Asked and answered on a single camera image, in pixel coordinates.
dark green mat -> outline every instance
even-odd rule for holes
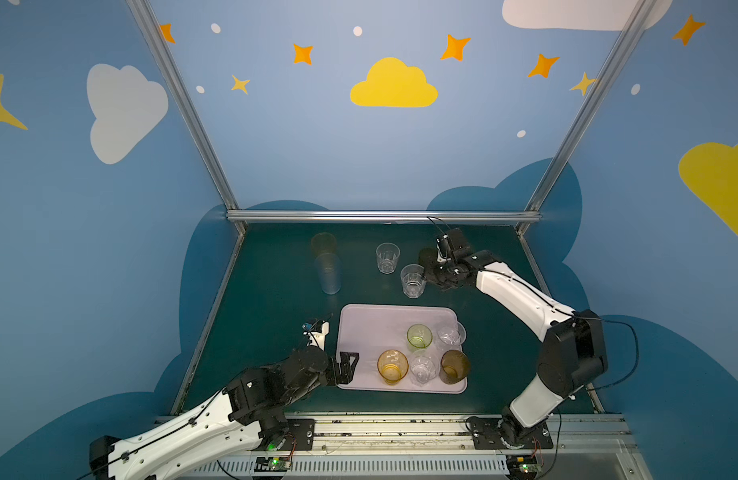
[[[326,295],[318,285],[310,239],[319,232],[337,238],[342,289]],[[491,250],[525,280],[537,280],[509,226],[464,226],[476,250]],[[419,299],[401,292],[399,272],[417,263],[425,246],[435,246],[433,225],[256,224],[241,247],[225,297],[211,329],[184,408],[220,389],[240,370],[286,358],[301,340],[301,325],[333,312],[326,351],[335,354],[340,310],[348,303],[446,306],[467,329],[463,350],[473,364],[459,395],[365,392],[322,387],[290,410],[310,412],[499,413],[535,374],[537,337],[516,316],[475,288],[441,293],[428,285]],[[401,248],[396,273],[377,270],[375,249],[383,242]],[[562,405],[562,412],[592,413],[586,394]]]

clear glass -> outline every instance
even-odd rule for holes
[[[446,346],[460,346],[465,342],[465,327],[460,322],[457,325],[449,323],[438,327],[436,335]]]
[[[383,274],[392,274],[396,271],[401,249],[396,244],[381,244],[377,247],[377,268]]]
[[[418,298],[425,291],[425,269],[422,265],[411,264],[401,269],[401,286],[409,298]]]
[[[409,361],[398,350],[385,350],[377,359],[377,370],[386,384],[395,385],[409,372]]]
[[[332,234],[321,232],[311,238],[311,250],[316,258],[322,254],[336,254],[337,239]]]
[[[438,375],[438,364],[428,355],[426,350],[418,350],[409,362],[412,382],[424,385]]]
[[[433,341],[433,333],[422,323],[415,323],[407,330],[407,340],[409,345],[416,349],[424,349],[431,345]]]
[[[470,359],[460,350],[449,350],[441,357],[438,378],[447,385],[461,382],[470,373]]]
[[[328,295],[334,295],[342,286],[342,262],[335,254],[321,254],[313,263],[318,273],[321,289]]]

pink tray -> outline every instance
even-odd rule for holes
[[[396,385],[388,385],[377,371],[377,358],[385,350],[399,350],[412,358],[413,349],[407,341],[407,330],[415,323],[422,323],[433,332],[433,343],[427,348],[429,356],[436,362],[447,350],[436,338],[439,326],[457,324],[457,314],[448,308],[437,306],[398,305],[345,305],[340,312],[339,334],[337,335],[337,358],[340,352],[358,352],[359,360],[353,381],[340,385],[346,390],[382,390],[388,392],[462,393],[467,388],[467,379],[454,385],[441,382],[438,377],[418,386],[407,374]]]

green table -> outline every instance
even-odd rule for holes
[[[337,238],[342,289],[321,291],[313,267],[310,239],[319,232]],[[515,231],[509,226],[463,226],[476,250],[502,257],[517,274],[537,285]],[[459,395],[369,392],[322,387],[290,407],[300,412],[462,412],[499,413],[535,374],[537,337],[513,313],[475,288],[441,292],[428,285],[419,299],[401,291],[399,272],[417,263],[425,246],[435,246],[431,224],[254,224],[241,247],[228,288],[184,409],[192,408],[225,385],[240,370],[286,358],[301,342],[304,322],[333,313],[326,351],[334,355],[340,311],[349,303],[446,306],[465,325],[463,351],[473,369]],[[396,273],[377,270],[375,249],[383,242],[401,248]],[[567,413],[592,413],[586,394],[561,407]]]

blue wall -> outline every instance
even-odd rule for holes
[[[691,14],[706,25],[684,45],[672,36]],[[704,468],[730,452],[738,462],[738,235],[678,169],[708,142],[738,144],[738,0],[675,0],[527,234],[556,298],[636,328],[640,368],[600,396],[626,415],[656,480],[738,478],[738,464]],[[633,365],[630,332],[605,332],[599,385]]]
[[[124,1],[0,1],[0,479],[75,478],[168,411],[236,232],[176,105],[117,164],[96,64],[164,80]]]
[[[583,101],[570,89],[583,72],[596,76],[617,36],[517,28],[491,0],[456,9],[443,0],[152,5],[171,24],[168,46],[243,208],[297,200],[331,210],[523,209],[531,191],[448,200],[451,189],[493,189],[552,157]],[[471,38],[462,62],[441,60],[448,35]],[[294,63],[293,44],[313,46],[312,64]],[[559,57],[548,78],[528,77],[538,54]],[[435,103],[351,102],[385,57],[421,68]],[[248,94],[231,91],[233,76],[249,80]],[[530,183],[542,173],[532,170]]]

